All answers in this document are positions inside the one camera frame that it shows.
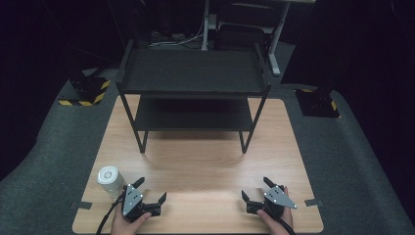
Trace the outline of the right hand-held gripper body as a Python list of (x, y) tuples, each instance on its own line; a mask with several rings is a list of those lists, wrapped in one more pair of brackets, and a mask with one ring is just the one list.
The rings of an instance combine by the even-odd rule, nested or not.
[(247, 213), (256, 214), (258, 210), (264, 210), (272, 218), (280, 218), (285, 208), (294, 210), (298, 208), (297, 204), (284, 192), (282, 185), (273, 186), (265, 192), (262, 202), (254, 202), (246, 197), (246, 207)]

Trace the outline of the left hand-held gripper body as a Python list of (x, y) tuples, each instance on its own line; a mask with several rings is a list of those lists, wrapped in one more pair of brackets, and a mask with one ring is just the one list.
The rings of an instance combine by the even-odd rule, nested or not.
[(149, 212), (151, 216), (161, 215), (161, 202), (145, 204), (144, 196), (139, 187), (128, 184), (123, 193), (121, 214), (129, 222), (137, 220), (143, 214)]

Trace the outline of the black two-tier shelf rack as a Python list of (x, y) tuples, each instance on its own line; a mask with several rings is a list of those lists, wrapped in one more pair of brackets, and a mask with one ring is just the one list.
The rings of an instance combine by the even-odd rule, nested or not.
[(130, 40), (115, 84), (140, 152), (151, 131), (236, 131), (247, 152), (271, 89), (261, 50), (137, 49)]

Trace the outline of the person's right hand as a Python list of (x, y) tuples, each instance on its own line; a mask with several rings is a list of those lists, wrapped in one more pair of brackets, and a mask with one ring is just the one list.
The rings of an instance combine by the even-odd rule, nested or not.
[[(256, 214), (266, 224), (270, 235), (290, 235), (286, 228), (278, 221), (274, 220), (264, 210), (258, 210)], [(290, 208), (285, 208), (281, 219), (291, 228), (294, 227), (293, 216)]]

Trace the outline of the white metal desk frame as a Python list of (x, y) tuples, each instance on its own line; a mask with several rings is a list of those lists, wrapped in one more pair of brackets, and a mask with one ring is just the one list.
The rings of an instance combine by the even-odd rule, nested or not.
[(305, 7), (310, 9), (316, 0), (219, 0), (216, 4), (216, 8), (213, 10), (213, 13), (210, 12), (210, 0), (205, 0), (204, 8), (204, 19), (203, 19), (203, 42), (202, 50), (208, 50), (208, 32), (212, 29), (214, 32), (213, 38), (213, 49), (214, 49), (214, 39), (216, 35), (215, 24), (216, 24), (216, 15), (219, 7), (225, 3), (229, 2), (249, 2), (256, 3), (261, 5), (269, 5), (278, 7), (281, 11), (281, 15), (278, 19), (278, 24), (275, 31), (272, 33), (272, 39), (269, 41), (269, 44), (261, 52), (266, 56), (271, 70), (274, 75), (279, 76), (281, 74), (278, 62), (277, 62), (277, 45), (280, 41), (281, 34), (283, 32), (284, 24), (286, 22), (286, 17), (289, 15), (289, 9), (291, 5)]

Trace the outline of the white cylindrical cup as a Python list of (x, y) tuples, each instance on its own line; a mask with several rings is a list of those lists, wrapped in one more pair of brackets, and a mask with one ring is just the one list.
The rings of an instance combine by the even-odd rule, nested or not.
[(116, 199), (119, 196), (122, 187), (125, 185), (125, 180), (116, 166), (108, 165), (99, 170), (97, 183), (112, 199)]

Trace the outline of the person's left hand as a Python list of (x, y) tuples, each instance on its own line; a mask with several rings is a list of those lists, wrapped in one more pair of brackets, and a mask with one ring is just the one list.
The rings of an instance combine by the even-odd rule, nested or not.
[(121, 205), (115, 208), (115, 215), (112, 221), (111, 235), (137, 235), (138, 230), (152, 216), (150, 212), (142, 214), (133, 222), (127, 221), (121, 212)]

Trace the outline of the black stand base striped edge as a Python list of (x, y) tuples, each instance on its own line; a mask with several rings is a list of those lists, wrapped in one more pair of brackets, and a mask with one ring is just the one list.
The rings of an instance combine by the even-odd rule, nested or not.
[(331, 90), (296, 89), (295, 94), (305, 117), (338, 118), (340, 116), (338, 107), (330, 96)]
[(81, 81), (68, 80), (57, 100), (63, 106), (90, 107), (98, 105), (110, 85), (110, 81), (104, 77), (89, 77)]

